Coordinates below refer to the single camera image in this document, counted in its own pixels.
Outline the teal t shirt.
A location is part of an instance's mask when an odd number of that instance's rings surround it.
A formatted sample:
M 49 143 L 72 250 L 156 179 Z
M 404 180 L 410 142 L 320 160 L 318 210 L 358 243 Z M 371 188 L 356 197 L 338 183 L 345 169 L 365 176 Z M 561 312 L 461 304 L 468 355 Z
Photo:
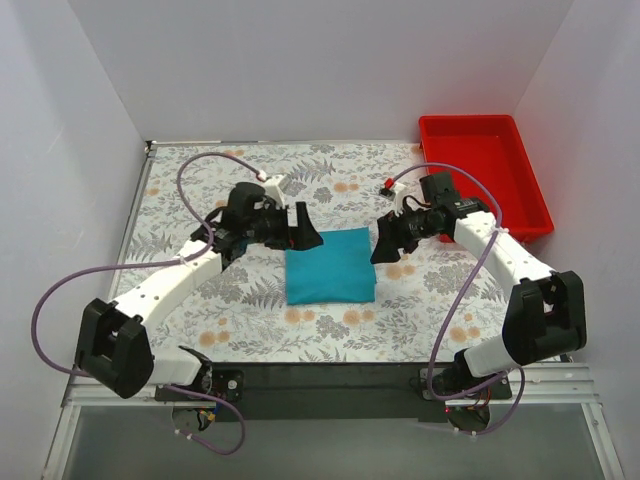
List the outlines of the teal t shirt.
M 286 252 L 287 304 L 373 302 L 377 280 L 369 229 L 326 231 L 321 237 L 324 244 L 319 247 Z

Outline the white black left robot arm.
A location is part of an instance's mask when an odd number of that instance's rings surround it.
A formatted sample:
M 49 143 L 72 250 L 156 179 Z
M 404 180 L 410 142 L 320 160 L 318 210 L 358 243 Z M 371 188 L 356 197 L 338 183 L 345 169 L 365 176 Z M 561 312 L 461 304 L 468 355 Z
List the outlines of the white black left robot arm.
M 248 246 L 306 251 L 322 243 L 306 204 L 289 209 L 278 180 L 239 182 L 161 269 L 126 293 L 85 307 L 75 364 L 123 399 L 147 385 L 176 385 L 188 398 L 203 399 L 214 391 L 213 362 L 184 346 L 156 353 L 150 332 Z

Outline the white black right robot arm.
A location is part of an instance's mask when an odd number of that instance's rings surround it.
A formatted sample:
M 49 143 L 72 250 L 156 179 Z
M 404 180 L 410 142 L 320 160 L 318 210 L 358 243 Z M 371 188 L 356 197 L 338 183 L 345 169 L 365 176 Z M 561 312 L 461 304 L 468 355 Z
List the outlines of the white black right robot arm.
M 480 269 L 490 273 L 508 301 L 498 335 L 459 351 L 440 373 L 427 368 L 430 397 L 475 397 L 512 370 L 586 346 L 584 284 L 575 272 L 559 272 L 532 256 L 502 227 L 498 206 L 463 197 L 450 173 L 427 175 L 420 185 L 423 199 L 411 208 L 413 198 L 399 179 L 385 181 L 380 193 L 394 208 L 377 220 L 371 262 L 396 263 L 421 240 L 445 235 L 477 260 L 454 302 L 461 303 Z

